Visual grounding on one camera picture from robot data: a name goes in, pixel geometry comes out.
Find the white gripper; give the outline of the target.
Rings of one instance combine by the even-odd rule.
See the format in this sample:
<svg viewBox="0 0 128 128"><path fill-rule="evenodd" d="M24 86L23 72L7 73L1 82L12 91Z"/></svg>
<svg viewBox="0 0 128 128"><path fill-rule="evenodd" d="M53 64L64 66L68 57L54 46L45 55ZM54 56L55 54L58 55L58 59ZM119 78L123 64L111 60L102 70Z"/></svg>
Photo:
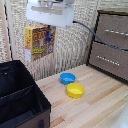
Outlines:
<svg viewBox="0 0 128 128"><path fill-rule="evenodd" d="M74 19L75 0L28 0L26 18L28 20L68 28ZM47 42L51 41L50 32L47 32Z"/></svg>

